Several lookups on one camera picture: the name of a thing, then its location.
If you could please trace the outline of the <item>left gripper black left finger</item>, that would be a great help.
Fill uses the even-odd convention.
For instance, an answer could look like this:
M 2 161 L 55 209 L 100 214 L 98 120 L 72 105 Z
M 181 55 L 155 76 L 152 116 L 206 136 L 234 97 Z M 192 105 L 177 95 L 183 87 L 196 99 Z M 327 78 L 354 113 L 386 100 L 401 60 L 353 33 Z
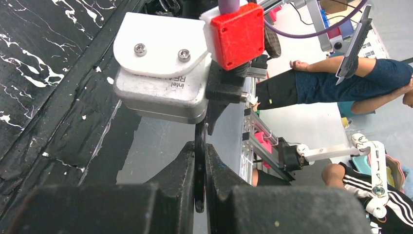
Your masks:
M 143 184 L 44 186 L 24 200 L 9 234 L 190 234 L 194 144 Z

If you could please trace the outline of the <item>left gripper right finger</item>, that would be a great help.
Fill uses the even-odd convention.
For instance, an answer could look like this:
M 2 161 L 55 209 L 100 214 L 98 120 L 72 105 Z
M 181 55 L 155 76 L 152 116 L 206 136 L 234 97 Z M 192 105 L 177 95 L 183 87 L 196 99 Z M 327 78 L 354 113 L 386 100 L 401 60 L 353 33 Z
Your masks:
M 361 204 L 330 187 L 253 187 L 206 147 L 206 199 L 212 234 L 368 234 Z

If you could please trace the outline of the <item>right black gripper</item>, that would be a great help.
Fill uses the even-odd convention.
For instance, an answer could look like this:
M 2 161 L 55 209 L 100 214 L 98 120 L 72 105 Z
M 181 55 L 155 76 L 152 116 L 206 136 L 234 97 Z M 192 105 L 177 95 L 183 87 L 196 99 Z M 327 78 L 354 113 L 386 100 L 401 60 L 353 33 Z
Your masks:
M 242 97 L 242 92 L 245 78 L 248 77 L 247 71 L 254 68 L 258 69 L 260 74 L 265 75 L 267 59 L 268 55 L 263 54 L 230 71 L 223 69 L 216 61 L 211 61 L 206 84 L 208 135 L 213 135 L 218 118 L 229 104 L 246 102 L 246 98 Z

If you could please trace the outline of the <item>small scissors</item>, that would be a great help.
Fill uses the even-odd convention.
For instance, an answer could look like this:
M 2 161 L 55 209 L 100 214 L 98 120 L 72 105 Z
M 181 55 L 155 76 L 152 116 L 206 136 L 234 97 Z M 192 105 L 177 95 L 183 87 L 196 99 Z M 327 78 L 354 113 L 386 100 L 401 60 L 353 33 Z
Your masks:
M 194 205 L 197 213 L 204 212 L 206 175 L 207 123 L 203 120 L 195 125 L 194 135 Z

